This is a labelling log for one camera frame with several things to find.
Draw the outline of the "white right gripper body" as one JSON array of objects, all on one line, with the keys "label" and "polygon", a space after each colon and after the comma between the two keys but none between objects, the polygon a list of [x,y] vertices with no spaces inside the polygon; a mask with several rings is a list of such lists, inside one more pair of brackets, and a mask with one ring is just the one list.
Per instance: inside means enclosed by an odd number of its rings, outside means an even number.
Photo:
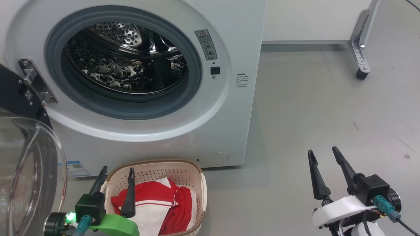
[{"label": "white right gripper body", "polygon": [[373,208],[376,206],[366,206],[356,196],[348,196],[318,208],[312,213],[312,221],[315,227],[321,227]]}]

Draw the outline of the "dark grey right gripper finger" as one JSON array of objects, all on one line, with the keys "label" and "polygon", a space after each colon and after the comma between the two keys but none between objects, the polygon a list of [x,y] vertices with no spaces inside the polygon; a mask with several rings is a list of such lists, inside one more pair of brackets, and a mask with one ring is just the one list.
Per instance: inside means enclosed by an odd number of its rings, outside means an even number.
[{"label": "dark grey right gripper finger", "polygon": [[314,152],[310,149],[308,151],[309,170],[311,176],[311,183],[313,189],[313,196],[315,200],[329,199],[331,194],[330,189],[326,186],[321,173],[318,169],[318,162]]},{"label": "dark grey right gripper finger", "polygon": [[333,154],[335,156],[335,160],[339,164],[342,169],[343,175],[345,177],[345,181],[347,183],[347,192],[349,195],[357,195],[360,194],[360,190],[357,188],[357,181],[364,177],[363,173],[356,173],[348,161],[345,159],[341,151],[338,147],[332,147]]}]

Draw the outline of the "round dark glass washer door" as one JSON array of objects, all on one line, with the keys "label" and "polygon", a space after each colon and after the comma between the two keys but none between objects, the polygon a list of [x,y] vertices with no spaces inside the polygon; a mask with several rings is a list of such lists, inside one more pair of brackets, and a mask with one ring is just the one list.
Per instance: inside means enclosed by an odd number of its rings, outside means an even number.
[{"label": "round dark glass washer door", "polygon": [[0,236],[43,236],[46,219],[65,200],[65,164],[41,101],[0,64]]}]

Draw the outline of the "white front-load washing machine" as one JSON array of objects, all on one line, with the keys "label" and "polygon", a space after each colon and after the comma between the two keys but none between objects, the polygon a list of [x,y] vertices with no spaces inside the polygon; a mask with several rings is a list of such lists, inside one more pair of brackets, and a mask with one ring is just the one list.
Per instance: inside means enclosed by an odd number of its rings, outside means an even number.
[{"label": "white front-load washing machine", "polygon": [[[140,9],[175,25],[195,45],[202,78],[193,99],[169,115],[120,120],[91,112],[69,99],[46,66],[48,37],[66,16],[115,6]],[[0,0],[0,64],[21,78],[29,58],[51,87],[57,104],[44,107],[67,161],[91,176],[148,159],[176,158],[200,167],[243,164],[263,39],[267,0]],[[207,29],[217,60],[206,60],[195,31]],[[220,74],[211,75],[210,67]]]}]

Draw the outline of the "metal table leg with caster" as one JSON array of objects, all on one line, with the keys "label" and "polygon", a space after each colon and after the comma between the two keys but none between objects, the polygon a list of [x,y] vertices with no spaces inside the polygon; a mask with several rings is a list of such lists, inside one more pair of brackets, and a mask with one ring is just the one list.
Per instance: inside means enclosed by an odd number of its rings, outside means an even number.
[{"label": "metal table leg with caster", "polygon": [[370,73],[362,49],[381,0],[268,0],[262,43],[345,44],[358,65]]}]

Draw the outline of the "red and white garment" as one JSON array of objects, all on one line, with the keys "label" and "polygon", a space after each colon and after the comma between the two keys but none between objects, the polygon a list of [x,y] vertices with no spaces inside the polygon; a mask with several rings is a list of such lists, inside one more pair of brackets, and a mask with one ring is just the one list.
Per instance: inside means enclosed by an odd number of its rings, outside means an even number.
[{"label": "red and white garment", "polygon": [[140,236],[160,236],[190,230],[198,211],[196,192],[169,178],[135,185],[135,216]]}]

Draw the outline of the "bright green left gripper body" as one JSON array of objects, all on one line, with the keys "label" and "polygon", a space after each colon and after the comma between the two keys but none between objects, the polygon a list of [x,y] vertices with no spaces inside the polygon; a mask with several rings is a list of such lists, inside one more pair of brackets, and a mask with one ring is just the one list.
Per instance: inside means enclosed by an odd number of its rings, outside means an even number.
[{"label": "bright green left gripper body", "polygon": [[105,214],[101,224],[91,225],[89,229],[100,231],[107,236],[140,236],[135,222],[117,214]]}]

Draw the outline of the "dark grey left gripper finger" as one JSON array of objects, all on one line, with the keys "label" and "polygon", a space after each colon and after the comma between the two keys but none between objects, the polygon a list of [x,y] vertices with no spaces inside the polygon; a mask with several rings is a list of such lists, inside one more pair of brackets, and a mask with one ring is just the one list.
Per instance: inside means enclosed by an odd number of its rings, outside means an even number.
[{"label": "dark grey left gripper finger", "polygon": [[121,207],[120,212],[124,218],[133,218],[136,214],[136,201],[135,201],[135,169],[130,168],[128,174],[128,188],[124,205]]},{"label": "dark grey left gripper finger", "polygon": [[101,186],[104,184],[107,176],[108,166],[103,166],[99,175],[96,178],[96,181],[93,184],[93,187],[89,191],[89,195],[93,195],[97,192],[100,192]]}]

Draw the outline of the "grey warning sticker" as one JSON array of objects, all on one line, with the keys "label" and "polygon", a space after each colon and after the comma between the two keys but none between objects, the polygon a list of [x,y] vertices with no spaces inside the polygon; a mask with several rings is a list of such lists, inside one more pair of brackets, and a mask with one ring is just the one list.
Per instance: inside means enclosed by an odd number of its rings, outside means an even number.
[{"label": "grey warning sticker", "polygon": [[201,44],[206,60],[217,60],[216,48],[207,29],[194,31]]}]

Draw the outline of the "silver metal door hinge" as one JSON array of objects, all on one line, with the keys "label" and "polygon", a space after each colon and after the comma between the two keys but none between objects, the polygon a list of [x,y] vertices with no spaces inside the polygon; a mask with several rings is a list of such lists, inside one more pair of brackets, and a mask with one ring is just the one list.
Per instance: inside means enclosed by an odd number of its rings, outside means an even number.
[{"label": "silver metal door hinge", "polygon": [[18,63],[24,74],[23,83],[34,90],[42,106],[46,107],[50,104],[57,104],[58,100],[52,92],[51,87],[46,83],[33,61],[29,58],[23,58]]}]

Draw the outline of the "cream perforated laundry basket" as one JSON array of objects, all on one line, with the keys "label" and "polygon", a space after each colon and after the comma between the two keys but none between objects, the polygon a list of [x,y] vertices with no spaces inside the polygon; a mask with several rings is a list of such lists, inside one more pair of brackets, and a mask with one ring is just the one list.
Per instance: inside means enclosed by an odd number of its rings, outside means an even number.
[{"label": "cream perforated laundry basket", "polygon": [[198,196],[198,219],[193,223],[192,229],[170,236],[197,236],[204,220],[207,207],[207,183],[201,168],[189,160],[146,160],[138,163],[129,163],[119,166],[111,171],[102,185],[101,191],[106,196],[105,209],[107,214],[115,214],[111,204],[111,197],[128,187],[128,172],[130,168],[135,170],[137,184],[145,181],[158,180],[160,177],[168,177],[175,184],[194,190]]}]

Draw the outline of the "blue energy label sticker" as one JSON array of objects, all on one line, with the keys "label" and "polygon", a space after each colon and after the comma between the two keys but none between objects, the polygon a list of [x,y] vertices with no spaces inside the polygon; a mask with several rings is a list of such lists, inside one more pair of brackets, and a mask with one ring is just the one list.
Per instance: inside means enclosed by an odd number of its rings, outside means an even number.
[{"label": "blue energy label sticker", "polygon": [[89,177],[90,173],[78,160],[66,161],[67,174],[71,178]]}]

